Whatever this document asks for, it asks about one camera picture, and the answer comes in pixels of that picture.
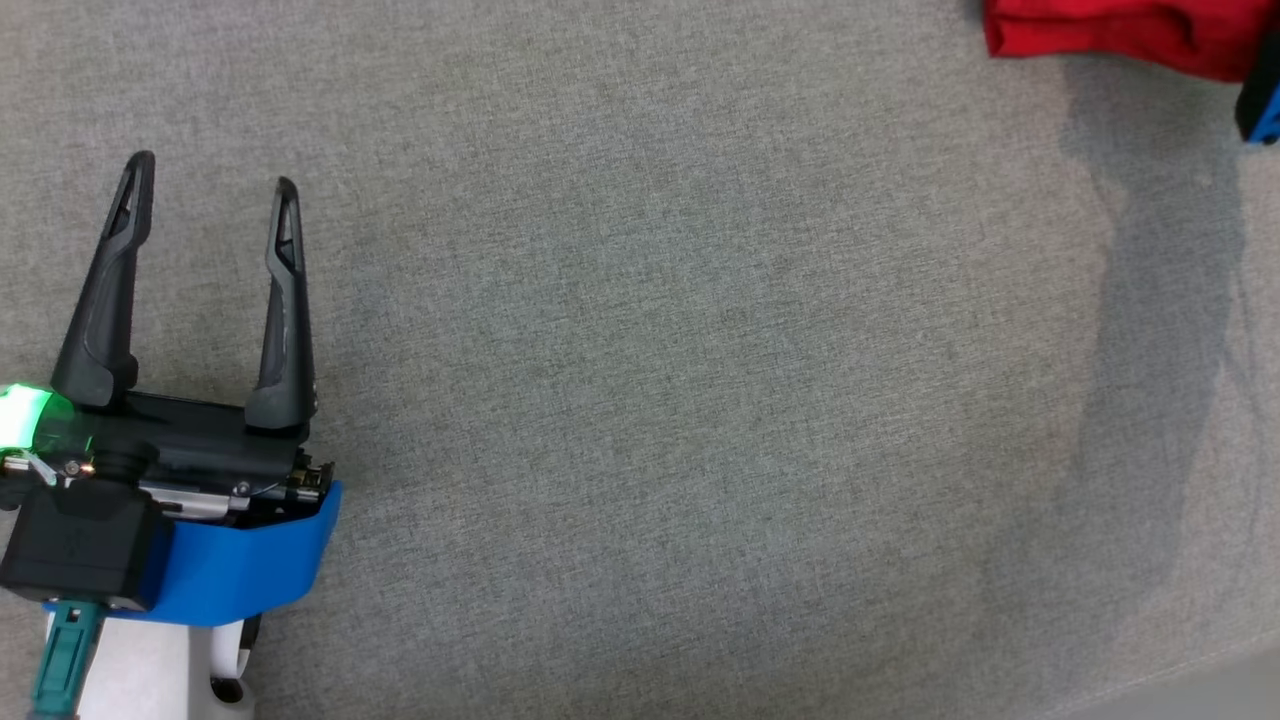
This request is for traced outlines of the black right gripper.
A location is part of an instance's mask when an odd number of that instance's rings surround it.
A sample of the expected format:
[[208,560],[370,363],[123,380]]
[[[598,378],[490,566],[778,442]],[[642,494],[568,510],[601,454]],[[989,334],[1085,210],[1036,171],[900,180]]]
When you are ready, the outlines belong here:
[[1279,136],[1279,32],[1267,33],[1236,97],[1240,137]]

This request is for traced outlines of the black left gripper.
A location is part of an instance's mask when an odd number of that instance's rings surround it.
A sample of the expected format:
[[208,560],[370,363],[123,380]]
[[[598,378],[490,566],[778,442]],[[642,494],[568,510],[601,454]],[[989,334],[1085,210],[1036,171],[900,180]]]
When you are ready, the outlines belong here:
[[[174,519],[269,527],[311,518],[332,489],[333,465],[314,462],[303,447],[317,396],[300,192],[289,178],[276,179],[265,252],[268,315],[244,424],[236,406],[125,396],[140,369],[131,351],[134,282],[151,231],[154,182],[155,155],[134,152],[55,363],[51,387],[60,396],[31,386],[3,391],[3,438],[29,441],[27,448],[3,448],[3,510],[18,509],[42,480],[68,486],[97,475],[95,446],[106,439],[154,448],[138,486]],[[83,409],[115,407],[123,398],[114,410]]]

